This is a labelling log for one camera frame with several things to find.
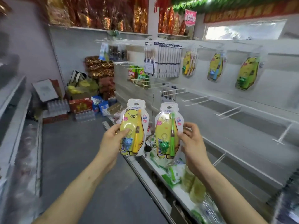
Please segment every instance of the floor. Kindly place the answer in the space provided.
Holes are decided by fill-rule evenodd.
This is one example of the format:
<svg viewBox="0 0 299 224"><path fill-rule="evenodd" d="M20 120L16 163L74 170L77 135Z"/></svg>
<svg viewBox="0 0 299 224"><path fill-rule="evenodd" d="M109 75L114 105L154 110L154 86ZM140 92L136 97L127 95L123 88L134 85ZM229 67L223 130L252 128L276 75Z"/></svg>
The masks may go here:
<svg viewBox="0 0 299 224"><path fill-rule="evenodd" d="M43 208L64 191L98 152L105 129L95 121L72 119L43 125ZM168 223L121 155L96 189L79 223Z"/></svg>

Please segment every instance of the person's right hand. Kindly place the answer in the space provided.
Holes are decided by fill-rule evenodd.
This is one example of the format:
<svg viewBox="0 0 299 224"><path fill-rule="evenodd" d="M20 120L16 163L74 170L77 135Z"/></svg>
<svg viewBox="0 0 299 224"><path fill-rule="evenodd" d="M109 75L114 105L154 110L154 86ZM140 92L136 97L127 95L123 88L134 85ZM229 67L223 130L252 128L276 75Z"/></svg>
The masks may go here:
<svg viewBox="0 0 299 224"><path fill-rule="evenodd" d="M178 137L184 142L182 151L186 157L186 164L195 175L200 174L202 168L211 166L207 157L204 140L195 123L185 122L183 132L178 132Z"/></svg>

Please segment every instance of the row of packaged toothbrushes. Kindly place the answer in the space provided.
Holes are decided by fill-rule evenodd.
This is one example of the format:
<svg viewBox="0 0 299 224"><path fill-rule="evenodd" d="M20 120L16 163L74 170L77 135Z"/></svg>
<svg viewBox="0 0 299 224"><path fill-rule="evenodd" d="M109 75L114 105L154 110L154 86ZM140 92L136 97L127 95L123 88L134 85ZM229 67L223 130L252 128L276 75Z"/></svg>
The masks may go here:
<svg viewBox="0 0 299 224"><path fill-rule="evenodd" d="M144 46L144 72L151 77L173 78L179 76L182 46L146 42Z"/></svg>

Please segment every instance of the frog toy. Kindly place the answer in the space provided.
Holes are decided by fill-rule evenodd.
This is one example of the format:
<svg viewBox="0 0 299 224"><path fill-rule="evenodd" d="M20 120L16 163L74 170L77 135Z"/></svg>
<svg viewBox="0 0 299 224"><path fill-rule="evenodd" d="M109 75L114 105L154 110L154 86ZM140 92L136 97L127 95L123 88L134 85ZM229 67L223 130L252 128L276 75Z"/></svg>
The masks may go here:
<svg viewBox="0 0 299 224"><path fill-rule="evenodd" d="M123 138L123 147L125 148L126 151L130 151L130 147L133 143L133 138Z"/></svg>
<svg viewBox="0 0 299 224"><path fill-rule="evenodd" d="M159 143L159 148L161 149L161 152L163 154L166 154L167 153L167 150L169 148L169 142L160 142Z"/></svg>

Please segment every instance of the plastic bottle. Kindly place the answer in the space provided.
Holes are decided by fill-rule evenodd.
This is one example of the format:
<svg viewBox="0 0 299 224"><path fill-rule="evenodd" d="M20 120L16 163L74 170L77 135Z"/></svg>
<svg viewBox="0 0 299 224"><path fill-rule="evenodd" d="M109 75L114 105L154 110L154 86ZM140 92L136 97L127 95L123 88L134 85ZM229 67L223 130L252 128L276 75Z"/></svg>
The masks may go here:
<svg viewBox="0 0 299 224"><path fill-rule="evenodd" d="M181 188L185 192L190 193L194 180L195 180L195 175L189 170L189 168L186 165L184 175L182 177Z"/></svg>
<svg viewBox="0 0 299 224"><path fill-rule="evenodd" d="M201 203L204 200L204 195L206 193L206 188L203 183L195 177L194 183L190 191L190 199L194 203Z"/></svg>

